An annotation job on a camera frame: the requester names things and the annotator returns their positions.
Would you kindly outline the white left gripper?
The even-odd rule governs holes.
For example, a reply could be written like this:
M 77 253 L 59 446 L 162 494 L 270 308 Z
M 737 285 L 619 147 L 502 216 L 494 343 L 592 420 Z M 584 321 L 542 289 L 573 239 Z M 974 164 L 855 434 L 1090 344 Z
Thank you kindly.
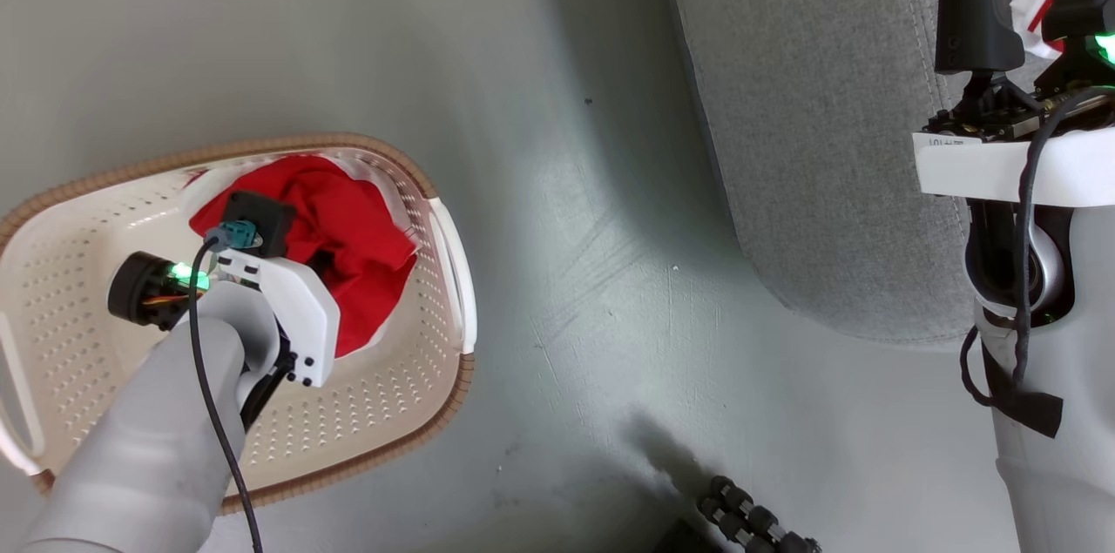
M 198 276 L 198 308 L 246 330 L 244 362 L 259 380 L 272 370 L 321 388 L 334 366 L 340 308 L 310 266 L 234 250 L 211 272 L 151 253 L 132 253 L 109 282 L 109 314 L 162 331 L 187 320 L 190 279 Z

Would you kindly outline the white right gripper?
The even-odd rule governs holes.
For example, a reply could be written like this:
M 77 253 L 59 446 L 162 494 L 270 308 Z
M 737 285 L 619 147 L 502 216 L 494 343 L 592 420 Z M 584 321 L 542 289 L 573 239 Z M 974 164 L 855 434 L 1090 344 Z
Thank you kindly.
M 1051 0 L 1044 13 L 1047 43 L 1111 36 L 1114 0 Z M 1112 93 L 1072 105 L 1072 96 L 1036 96 L 1006 72 L 1026 61 L 1004 0 L 937 0 L 937 74 L 970 72 L 963 96 L 913 132 L 921 192 L 1021 203 L 1028 186 L 1040 206 L 1112 205 Z M 1034 180 L 1024 176 L 1039 133 Z

